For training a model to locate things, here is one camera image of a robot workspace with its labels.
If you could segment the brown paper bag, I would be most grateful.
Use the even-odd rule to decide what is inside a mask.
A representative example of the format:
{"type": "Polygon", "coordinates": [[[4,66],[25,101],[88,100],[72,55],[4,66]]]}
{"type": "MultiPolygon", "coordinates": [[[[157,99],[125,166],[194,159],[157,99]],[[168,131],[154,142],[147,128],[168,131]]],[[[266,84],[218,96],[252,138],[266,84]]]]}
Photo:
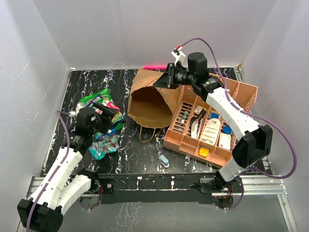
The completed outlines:
{"type": "Polygon", "coordinates": [[[129,94],[127,115],[141,128],[169,127],[178,107],[180,89],[154,87],[162,72],[139,69],[129,94]]]}

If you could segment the white label card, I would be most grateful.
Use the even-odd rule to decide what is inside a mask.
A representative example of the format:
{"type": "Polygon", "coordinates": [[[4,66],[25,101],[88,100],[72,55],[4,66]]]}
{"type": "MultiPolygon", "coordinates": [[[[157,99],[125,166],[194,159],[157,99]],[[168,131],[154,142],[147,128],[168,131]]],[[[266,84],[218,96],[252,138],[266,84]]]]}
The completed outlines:
{"type": "Polygon", "coordinates": [[[204,131],[201,136],[201,141],[215,145],[217,141],[217,137],[219,134],[219,129],[221,127],[221,122],[217,118],[211,118],[207,121],[204,131]]]}

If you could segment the blue chips bag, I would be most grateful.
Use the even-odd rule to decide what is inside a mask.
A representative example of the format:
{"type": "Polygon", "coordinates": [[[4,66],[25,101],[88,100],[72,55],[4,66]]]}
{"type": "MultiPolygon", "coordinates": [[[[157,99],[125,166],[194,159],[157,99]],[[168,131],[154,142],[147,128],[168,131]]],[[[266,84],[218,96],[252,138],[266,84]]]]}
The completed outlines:
{"type": "Polygon", "coordinates": [[[91,99],[87,104],[86,107],[91,107],[93,103],[98,102],[102,96],[100,94],[96,95],[93,99],[91,99]]]}

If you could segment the green cassava chips bag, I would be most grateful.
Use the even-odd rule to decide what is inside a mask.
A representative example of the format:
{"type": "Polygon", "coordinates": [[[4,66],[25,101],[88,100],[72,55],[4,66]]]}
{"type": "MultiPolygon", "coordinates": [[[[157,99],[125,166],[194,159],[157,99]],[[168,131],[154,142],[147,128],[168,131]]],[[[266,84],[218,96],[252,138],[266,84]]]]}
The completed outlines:
{"type": "Polygon", "coordinates": [[[85,106],[89,105],[92,100],[96,100],[98,103],[103,103],[104,101],[111,102],[112,97],[110,95],[109,89],[105,88],[97,93],[91,94],[89,96],[79,99],[79,102],[83,103],[85,106]]]}

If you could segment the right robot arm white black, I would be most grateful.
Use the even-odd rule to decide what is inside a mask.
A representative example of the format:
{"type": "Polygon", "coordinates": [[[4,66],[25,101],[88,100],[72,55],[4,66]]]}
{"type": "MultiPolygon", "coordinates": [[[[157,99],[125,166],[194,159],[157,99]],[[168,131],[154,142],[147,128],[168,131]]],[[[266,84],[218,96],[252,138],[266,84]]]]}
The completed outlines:
{"type": "Polygon", "coordinates": [[[273,130],[269,125],[260,125],[240,108],[230,97],[225,81],[210,76],[203,53],[194,52],[185,56],[177,49],[171,53],[175,62],[167,64],[165,72],[153,86],[168,89],[176,89],[179,85],[191,86],[227,122],[238,141],[232,150],[232,157],[215,173],[213,180],[199,183],[198,187],[228,191],[239,174],[270,154],[273,130]],[[188,60],[188,68],[182,66],[185,58],[188,60]]]}

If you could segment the aluminium front rail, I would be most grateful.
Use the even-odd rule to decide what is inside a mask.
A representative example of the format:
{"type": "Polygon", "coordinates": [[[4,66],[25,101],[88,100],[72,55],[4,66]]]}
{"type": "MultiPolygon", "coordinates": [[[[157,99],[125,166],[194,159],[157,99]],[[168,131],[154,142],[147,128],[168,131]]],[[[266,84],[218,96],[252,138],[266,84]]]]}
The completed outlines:
{"type": "Polygon", "coordinates": [[[176,203],[210,204],[224,212],[246,195],[286,195],[281,180],[243,175],[220,186],[211,174],[95,174],[83,170],[75,176],[36,179],[17,210],[24,228],[57,232],[75,202],[97,197],[98,204],[176,203]]]}

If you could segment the orange plastic organizer tray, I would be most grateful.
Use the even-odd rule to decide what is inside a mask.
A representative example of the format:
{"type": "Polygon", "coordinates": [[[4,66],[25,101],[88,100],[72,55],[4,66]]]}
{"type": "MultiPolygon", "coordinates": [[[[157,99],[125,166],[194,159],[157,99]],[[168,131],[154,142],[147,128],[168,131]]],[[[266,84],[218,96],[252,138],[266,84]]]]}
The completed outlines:
{"type": "Polygon", "coordinates": [[[231,159],[236,141],[257,128],[258,122],[228,102],[225,90],[215,93],[207,104],[191,86],[181,86],[164,147],[221,168],[231,159]]]}

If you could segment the white green tube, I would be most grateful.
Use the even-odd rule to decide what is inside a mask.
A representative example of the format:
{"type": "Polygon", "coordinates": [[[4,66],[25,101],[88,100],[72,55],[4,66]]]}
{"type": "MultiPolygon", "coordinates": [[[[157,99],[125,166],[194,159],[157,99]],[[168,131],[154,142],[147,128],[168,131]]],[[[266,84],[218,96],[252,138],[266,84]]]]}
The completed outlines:
{"type": "Polygon", "coordinates": [[[185,121],[186,121],[186,119],[187,119],[187,116],[188,116],[188,112],[185,111],[185,112],[183,113],[183,116],[182,116],[182,119],[181,119],[181,123],[182,123],[182,124],[185,123],[185,121]]]}

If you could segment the blue square box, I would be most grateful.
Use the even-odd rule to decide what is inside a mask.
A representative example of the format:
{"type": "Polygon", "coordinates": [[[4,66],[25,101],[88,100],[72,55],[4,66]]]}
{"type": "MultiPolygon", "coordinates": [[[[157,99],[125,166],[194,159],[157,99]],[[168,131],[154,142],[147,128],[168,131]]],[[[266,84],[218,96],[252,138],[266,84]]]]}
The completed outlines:
{"type": "Polygon", "coordinates": [[[223,126],[222,133],[232,134],[232,129],[229,126],[223,126]]]}

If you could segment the teal snack packet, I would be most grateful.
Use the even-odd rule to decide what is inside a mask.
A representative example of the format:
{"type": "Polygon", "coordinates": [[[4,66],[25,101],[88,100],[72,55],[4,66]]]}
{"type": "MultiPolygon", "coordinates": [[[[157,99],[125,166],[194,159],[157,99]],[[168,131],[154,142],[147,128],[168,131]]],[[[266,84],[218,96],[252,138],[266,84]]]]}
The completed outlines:
{"type": "Polygon", "coordinates": [[[118,135],[114,134],[102,134],[97,132],[92,145],[89,147],[89,151],[94,159],[101,160],[106,154],[114,153],[118,150],[118,135]]]}

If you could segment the black marker pen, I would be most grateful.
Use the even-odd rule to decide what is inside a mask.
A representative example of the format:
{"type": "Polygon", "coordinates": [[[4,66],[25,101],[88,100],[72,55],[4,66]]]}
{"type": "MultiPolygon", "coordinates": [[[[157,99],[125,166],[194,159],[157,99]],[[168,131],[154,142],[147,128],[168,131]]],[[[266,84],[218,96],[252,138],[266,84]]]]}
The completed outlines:
{"type": "Polygon", "coordinates": [[[206,112],[207,112],[206,109],[202,109],[197,116],[197,120],[200,121],[205,116],[206,112]]]}

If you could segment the pink red snack packet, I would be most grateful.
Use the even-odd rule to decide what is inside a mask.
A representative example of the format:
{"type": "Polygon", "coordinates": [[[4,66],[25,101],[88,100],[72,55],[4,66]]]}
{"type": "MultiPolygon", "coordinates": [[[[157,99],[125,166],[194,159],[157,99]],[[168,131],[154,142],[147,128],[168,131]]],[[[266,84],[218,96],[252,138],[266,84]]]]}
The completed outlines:
{"type": "Polygon", "coordinates": [[[102,104],[95,102],[93,106],[98,110],[98,113],[101,115],[114,116],[120,109],[117,106],[110,104],[102,104]]]}

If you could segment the dark green snack packet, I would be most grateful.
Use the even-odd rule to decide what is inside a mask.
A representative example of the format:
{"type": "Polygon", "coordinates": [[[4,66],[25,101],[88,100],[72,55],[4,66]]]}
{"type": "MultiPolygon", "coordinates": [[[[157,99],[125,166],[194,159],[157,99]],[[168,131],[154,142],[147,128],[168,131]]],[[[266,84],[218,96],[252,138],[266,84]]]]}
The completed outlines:
{"type": "MultiPolygon", "coordinates": [[[[116,106],[108,95],[102,97],[101,103],[104,105],[110,104],[110,105],[116,106]]],[[[112,124],[115,126],[117,123],[120,123],[124,119],[125,119],[125,116],[119,111],[112,119],[112,124]]]]}

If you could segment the small blue white stapler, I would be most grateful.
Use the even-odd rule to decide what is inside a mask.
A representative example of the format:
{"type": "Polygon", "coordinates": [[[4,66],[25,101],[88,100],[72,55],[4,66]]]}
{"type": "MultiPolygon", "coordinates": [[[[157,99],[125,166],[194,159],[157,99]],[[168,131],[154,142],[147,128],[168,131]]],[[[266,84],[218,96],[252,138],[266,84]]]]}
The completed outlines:
{"type": "Polygon", "coordinates": [[[159,156],[158,160],[164,168],[169,167],[169,160],[164,155],[159,156]]]}

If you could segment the yellow block in tray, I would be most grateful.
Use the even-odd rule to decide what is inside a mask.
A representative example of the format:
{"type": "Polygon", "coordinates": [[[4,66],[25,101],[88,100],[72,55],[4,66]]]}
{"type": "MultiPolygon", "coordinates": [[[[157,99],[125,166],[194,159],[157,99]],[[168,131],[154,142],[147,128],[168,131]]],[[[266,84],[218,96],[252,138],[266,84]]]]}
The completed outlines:
{"type": "Polygon", "coordinates": [[[209,150],[207,147],[201,146],[200,149],[199,149],[198,155],[199,155],[200,157],[204,157],[204,158],[205,158],[205,157],[208,156],[209,151],[210,151],[210,150],[209,150]]]}

